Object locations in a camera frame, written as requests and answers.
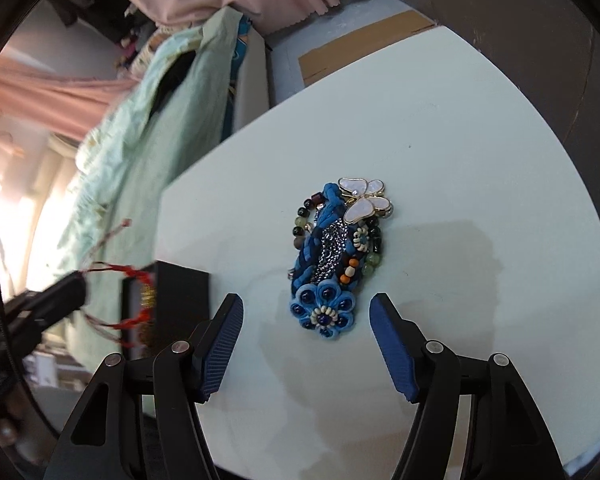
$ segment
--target dark brown floor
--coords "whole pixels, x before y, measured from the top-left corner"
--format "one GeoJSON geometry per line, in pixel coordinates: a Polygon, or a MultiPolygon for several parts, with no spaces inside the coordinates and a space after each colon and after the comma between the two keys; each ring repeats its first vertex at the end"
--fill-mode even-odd
{"type": "Polygon", "coordinates": [[[600,216],[600,35],[571,0],[403,0],[479,49],[563,143],[600,216]]]}

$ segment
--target light green cloth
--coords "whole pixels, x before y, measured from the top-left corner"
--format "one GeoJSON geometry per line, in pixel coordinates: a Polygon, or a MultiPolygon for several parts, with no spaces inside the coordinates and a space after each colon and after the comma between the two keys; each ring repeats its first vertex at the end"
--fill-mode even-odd
{"type": "MultiPolygon", "coordinates": [[[[133,95],[90,133],[80,149],[80,193],[73,224],[62,236],[61,272],[77,268],[85,252],[122,219],[132,225],[111,238],[97,260],[143,267],[153,260],[162,190],[221,139],[231,58],[241,13],[216,12],[204,25],[184,30],[160,47],[133,95]],[[189,73],[163,110],[148,121],[152,95],[166,68],[187,50],[196,50],[189,73]]],[[[89,276],[85,310],[107,322],[120,320],[118,272],[89,276]]],[[[69,350],[95,370],[118,345],[96,334],[75,315],[66,330],[69,350]]]]}

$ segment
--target tabletop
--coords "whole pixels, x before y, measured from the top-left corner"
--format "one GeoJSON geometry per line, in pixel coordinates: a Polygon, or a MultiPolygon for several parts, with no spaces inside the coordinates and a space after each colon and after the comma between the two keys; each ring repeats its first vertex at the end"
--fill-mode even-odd
{"type": "MultiPolygon", "coordinates": [[[[600,438],[600,221],[535,108],[444,27],[309,86],[186,171],[163,193],[155,257],[209,272],[213,310],[244,301],[199,408],[215,462],[242,476],[391,478],[415,406],[369,327],[377,292],[457,354],[507,354],[563,463],[600,438]],[[384,181],[394,213],[356,325],[325,340],[288,311],[291,231],[342,176],[384,181]]],[[[449,478],[467,418],[463,399],[449,478]]]]}

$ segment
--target white butterfly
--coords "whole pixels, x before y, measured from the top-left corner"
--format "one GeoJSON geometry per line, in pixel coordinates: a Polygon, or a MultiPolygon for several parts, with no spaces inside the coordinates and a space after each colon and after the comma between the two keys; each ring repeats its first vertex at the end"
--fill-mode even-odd
{"type": "Polygon", "coordinates": [[[381,180],[367,182],[364,178],[341,178],[338,186],[349,205],[343,217],[346,224],[355,224],[376,212],[386,216],[392,211],[391,202],[382,196],[384,183],[381,180]]]}

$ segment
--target bracelet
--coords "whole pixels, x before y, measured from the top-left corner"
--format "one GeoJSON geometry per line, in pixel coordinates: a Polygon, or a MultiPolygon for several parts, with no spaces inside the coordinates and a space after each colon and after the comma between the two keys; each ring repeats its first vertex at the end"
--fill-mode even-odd
{"type": "Polygon", "coordinates": [[[381,180],[341,178],[325,184],[298,209],[293,235],[299,252],[288,272],[289,309],[303,328],[335,338],[353,326],[352,291],[380,264],[379,219],[393,211],[383,195],[381,180]]]}

